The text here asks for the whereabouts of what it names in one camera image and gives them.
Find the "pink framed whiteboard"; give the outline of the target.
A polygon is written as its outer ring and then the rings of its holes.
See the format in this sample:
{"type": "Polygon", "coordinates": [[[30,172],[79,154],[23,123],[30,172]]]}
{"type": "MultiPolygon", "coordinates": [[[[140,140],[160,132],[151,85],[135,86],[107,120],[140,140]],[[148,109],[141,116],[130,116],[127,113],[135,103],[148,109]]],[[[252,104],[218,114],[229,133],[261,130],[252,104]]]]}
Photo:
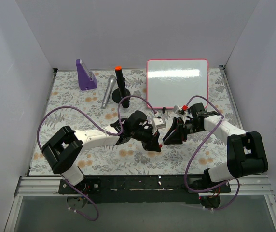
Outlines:
{"type": "Polygon", "coordinates": [[[208,98],[207,59],[150,59],[146,67],[146,99],[155,109],[184,106],[195,95],[208,98]]]}

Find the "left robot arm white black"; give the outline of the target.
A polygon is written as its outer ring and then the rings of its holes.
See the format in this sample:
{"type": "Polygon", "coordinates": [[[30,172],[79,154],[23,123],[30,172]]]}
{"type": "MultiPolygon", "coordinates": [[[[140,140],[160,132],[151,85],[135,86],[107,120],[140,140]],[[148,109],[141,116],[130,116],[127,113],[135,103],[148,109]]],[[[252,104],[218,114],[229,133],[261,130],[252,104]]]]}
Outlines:
{"type": "Polygon", "coordinates": [[[156,118],[148,121],[147,116],[138,110],[129,118],[122,118],[103,131],[73,130],[70,126],[63,126],[42,146],[42,154],[54,174],[63,176],[75,193],[82,193],[86,189],[86,181],[82,171],[75,164],[80,152],[96,147],[124,144],[130,139],[140,141],[146,151],[161,152],[158,130],[165,127],[165,120],[158,114],[156,118]]]}

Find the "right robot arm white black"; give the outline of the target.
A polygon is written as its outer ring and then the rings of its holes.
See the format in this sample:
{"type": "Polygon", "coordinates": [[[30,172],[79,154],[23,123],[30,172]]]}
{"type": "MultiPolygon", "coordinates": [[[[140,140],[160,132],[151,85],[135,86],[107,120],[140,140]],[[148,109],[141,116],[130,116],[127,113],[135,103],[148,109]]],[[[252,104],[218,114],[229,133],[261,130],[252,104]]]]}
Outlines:
{"type": "Polygon", "coordinates": [[[227,146],[226,162],[205,169],[202,187],[207,192],[215,191],[221,182],[253,174],[265,173],[268,161],[262,141],[257,131],[245,131],[223,120],[217,111],[207,111],[202,103],[190,107],[175,106],[177,117],[163,138],[165,145],[180,145],[188,135],[208,131],[227,146]]]}

